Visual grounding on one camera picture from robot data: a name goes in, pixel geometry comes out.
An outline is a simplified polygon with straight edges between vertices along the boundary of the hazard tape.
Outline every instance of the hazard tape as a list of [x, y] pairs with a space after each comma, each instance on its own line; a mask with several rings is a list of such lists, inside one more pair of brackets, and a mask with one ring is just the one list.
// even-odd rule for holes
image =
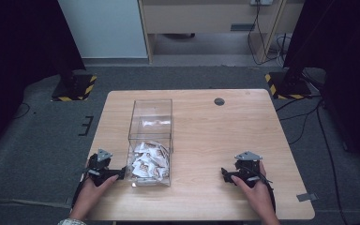
[[52, 101], [72, 101], [72, 100], [86, 100], [89, 95], [90, 95], [90, 92], [92, 91], [93, 89], [93, 86], [95, 85], [95, 81], [96, 81], [96, 78], [98, 76], [92, 76], [90, 78], [90, 82], [89, 84], [87, 85], [85, 91], [84, 91], [84, 94], [83, 96], [78, 96], [78, 97], [66, 97], [66, 96], [62, 96], [62, 97], [52, 97]]
[[280, 95], [277, 93], [277, 89], [274, 86], [273, 80], [271, 79], [270, 74], [265, 74], [265, 80], [268, 83], [268, 87], [270, 88], [271, 95], [274, 99], [300, 99], [300, 98], [309, 98], [309, 95]]

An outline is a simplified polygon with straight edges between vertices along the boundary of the table top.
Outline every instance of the table top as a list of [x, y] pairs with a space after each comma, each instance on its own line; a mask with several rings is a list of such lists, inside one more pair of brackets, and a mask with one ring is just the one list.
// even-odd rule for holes
[[[128, 160], [128, 132], [136, 99], [172, 99], [173, 154], [170, 187], [132, 187], [119, 180], [90, 213], [92, 220], [259, 219], [239, 187], [225, 183], [220, 168], [235, 171], [234, 156], [262, 156], [279, 219], [311, 219], [306, 188], [271, 98], [263, 89], [112, 91], [106, 100], [89, 157], [113, 153], [110, 169]], [[224, 99], [218, 106], [214, 100]]]

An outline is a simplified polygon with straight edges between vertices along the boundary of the black hole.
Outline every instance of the black hole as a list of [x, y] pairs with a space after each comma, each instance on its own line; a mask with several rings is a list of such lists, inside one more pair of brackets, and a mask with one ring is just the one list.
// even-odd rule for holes
[[218, 106], [224, 105], [225, 101], [223, 98], [218, 97], [215, 99], [215, 104], [217, 104]]

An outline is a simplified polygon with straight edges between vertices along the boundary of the white wall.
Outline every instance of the white wall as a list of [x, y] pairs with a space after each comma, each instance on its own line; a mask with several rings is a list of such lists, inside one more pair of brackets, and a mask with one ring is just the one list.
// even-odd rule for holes
[[59, 0], [82, 58], [147, 58], [137, 0]]

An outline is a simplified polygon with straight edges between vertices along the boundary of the cable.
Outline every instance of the cable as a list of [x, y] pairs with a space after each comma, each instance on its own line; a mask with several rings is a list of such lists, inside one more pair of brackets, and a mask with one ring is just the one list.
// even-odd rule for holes
[[273, 49], [273, 48], [270, 47], [270, 49], [268, 49], [268, 51], [271, 52], [271, 53], [277, 53], [278, 51], [281, 51], [281, 50], [282, 50], [282, 49], [281, 49], [282, 46], [279, 44], [278, 41], [279, 41], [281, 38], [285, 38], [285, 37], [284, 37], [284, 36], [280, 36], [280, 37], [279, 37], [278, 34], [276, 34], [276, 36], [277, 36], [278, 49]]
[[269, 181], [261, 172], [257, 173], [246, 166], [241, 166], [241, 168], [258, 176], [260, 178], [260, 180], [265, 184], [265, 186], [267, 187], [268, 193], [270, 194], [271, 204], [273, 204], [273, 209], [276, 212], [277, 207], [276, 207], [276, 198], [274, 196], [274, 189], [270, 186], [270, 183], [273, 183], [273, 182]]
[[321, 121], [320, 110], [319, 109], [317, 109], [317, 117], [318, 117], [318, 122], [320, 124], [320, 128], [321, 128], [323, 138], [325, 140], [326, 150], [328, 151], [328, 155], [329, 155], [330, 162], [331, 162], [331, 165], [332, 165], [332, 172], [333, 172], [333, 178], [334, 178], [334, 181], [335, 181], [335, 191], [336, 191], [336, 199], [337, 199], [338, 210], [340, 211], [340, 215], [341, 215], [341, 218], [343, 219], [344, 224], [348, 225], [347, 220], [344, 217], [343, 208], [342, 208], [341, 202], [340, 202], [340, 195], [338, 193], [338, 177], [336, 175], [335, 163], [334, 163], [334, 160], [333, 160], [332, 152], [331, 152], [330, 147], [329, 147], [329, 143], [328, 143], [327, 138], [326, 138], [325, 131], [323, 129], [323, 122]]
[[321, 105], [321, 102], [322, 102], [322, 101], [323, 101], [323, 100], [321, 99], [321, 100], [318, 102], [317, 106], [316, 106], [313, 110], [311, 110], [310, 112], [302, 113], [302, 114], [298, 114], [298, 115], [294, 115], [294, 116], [291, 116], [291, 117], [288, 117], [288, 118], [279, 119], [280, 121], [283, 121], [283, 120], [294, 119], [294, 118], [296, 118], [296, 117], [303, 116], [303, 115], [306, 116], [306, 117], [305, 117], [305, 120], [304, 120], [304, 122], [303, 122], [302, 131], [301, 131], [299, 137], [298, 137], [296, 140], [294, 140], [293, 142], [289, 142], [289, 144], [297, 143], [297, 142], [303, 137], [304, 130], [305, 130], [305, 127], [306, 127], [306, 121], [307, 121], [307, 119], [308, 119], [308, 116], [309, 116], [310, 114], [314, 113], [314, 112], [318, 109], [318, 107]]
[[278, 64], [281, 68], [283, 68], [283, 61], [280, 62], [280, 60], [281, 60], [280, 50], [278, 50], [278, 51], [277, 51], [277, 64]]
[[[283, 38], [283, 40], [282, 40], [282, 45], [279, 44], [279, 40], [280, 40], [281, 38]], [[291, 38], [291, 37], [287, 37], [287, 36], [286, 36], [286, 33], [284, 34], [284, 36], [277, 37], [277, 45], [279, 46], [280, 50], [283, 51], [283, 53], [287, 53], [287, 52], [288, 52], [288, 51], [284, 51], [284, 49], [285, 49], [285, 40], [286, 40], [286, 39], [292, 39], [292, 38]]]
[[310, 99], [310, 98], [316, 98], [316, 97], [320, 97], [320, 96], [309, 96], [309, 97], [302, 97], [302, 98], [293, 99], [292, 101], [290, 101], [290, 102], [288, 102], [288, 103], [280, 106], [279, 108], [277, 108], [277, 109], [276, 109], [276, 112], [282, 110], [283, 108], [285, 108], [286, 106], [294, 103], [295, 101], [302, 100], [302, 99], [306, 99], [306, 98], [308, 98], [308, 99]]
[[283, 54], [284, 54], [283, 49], [285, 48], [285, 39], [286, 39], [286, 33], [285, 33], [284, 38], [282, 40], [282, 47], [280, 49], [280, 58], [282, 59], [283, 62], [285, 62], [285, 59], [283, 58]]
[[323, 89], [323, 83], [313, 79], [307, 72], [307, 70], [304, 68], [302, 72], [302, 78], [309, 83], [313, 88], [315, 88], [317, 91], [321, 92]]
[[253, 53], [253, 50], [252, 50], [252, 47], [250, 46], [250, 33], [251, 33], [251, 29], [249, 30], [249, 33], [247, 34], [247, 45], [249, 46], [249, 49], [250, 49], [250, 52], [252, 54], [252, 58], [253, 58], [253, 61], [255, 62], [256, 65], [262, 65], [266, 62], [269, 62], [271, 60], [275, 60], [277, 59], [276, 57], [275, 58], [270, 58], [268, 57], [267, 53], [266, 53], [266, 49], [265, 49], [265, 46], [264, 46], [264, 39], [263, 39], [263, 34], [262, 34], [262, 31], [260, 30], [260, 26], [259, 26], [259, 13], [260, 13], [260, 0], [257, 0], [256, 1], [256, 17], [255, 17], [255, 20], [253, 22], [253, 27], [257, 26], [258, 30], [259, 30], [259, 34], [260, 34], [260, 38], [262, 40], [262, 47], [264, 49], [264, 55], [265, 57], [267, 58], [267, 60], [265, 60], [264, 62], [261, 62], [261, 63], [258, 63], [254, 57], [254, 53]]
[[85, 171], [83, 172], [82, 174], [82, 180], [81, 182], [78, 184], [77, 186], [77, 189], [75, 190], [75, 193], [74, 193], [74, 197], [72, 198], [72, 203], [71, 203], [71, 208], [73, 208], [75, 206], [75, 202], [78, 200], [78, 196], [80, 195], [81, 193], [81, 190], [83, 188], [83, 185], [84, 185], [84, 182], [90, 178], [90, 176], [88, 175], [88, 171], [89, 171], [89, 166], [88, 168], [85, 169]]
[[27, 104], [27, 103], [22, 103], [22, 105], [25, 105], [27, 107], [27, 110], [25, 113], [23, 113], [22, 115], [19, 115], [19, 116], [16, 116], [16, 117], [13, 117], [12, 119], [19, 119], [19, 118], [22, 118], [23, 116], [27, 115], [28, 112], [30, 112], [30, 109], [31, 107]]

